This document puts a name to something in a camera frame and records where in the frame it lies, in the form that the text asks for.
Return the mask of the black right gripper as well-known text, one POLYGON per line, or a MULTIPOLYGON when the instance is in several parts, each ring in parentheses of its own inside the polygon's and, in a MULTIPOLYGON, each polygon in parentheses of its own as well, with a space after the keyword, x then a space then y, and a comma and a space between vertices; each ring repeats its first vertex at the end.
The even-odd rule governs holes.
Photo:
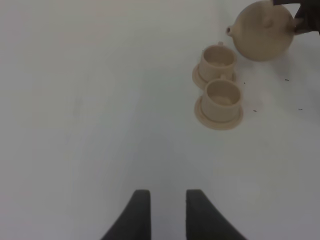
POLYGON ((320 1, 319 0, 273 0, 273 5, 300 4, 296 12, 294 32, 305 34, 320 32, 320 1))

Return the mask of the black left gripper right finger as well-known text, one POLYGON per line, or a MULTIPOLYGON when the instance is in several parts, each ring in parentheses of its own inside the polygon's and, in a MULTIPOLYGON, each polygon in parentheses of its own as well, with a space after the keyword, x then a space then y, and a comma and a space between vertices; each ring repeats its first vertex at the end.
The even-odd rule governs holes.
POLYGON ((245 239, 200 189, 186 191, 185 230, 188 240, 245 239))

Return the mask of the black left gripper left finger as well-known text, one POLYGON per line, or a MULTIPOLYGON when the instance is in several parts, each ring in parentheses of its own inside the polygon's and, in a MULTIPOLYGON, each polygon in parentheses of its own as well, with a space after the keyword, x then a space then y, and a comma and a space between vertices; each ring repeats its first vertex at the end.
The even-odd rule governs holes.
POLYGON ((136 190, 102 240, 151 240, 151 194, 136 190))

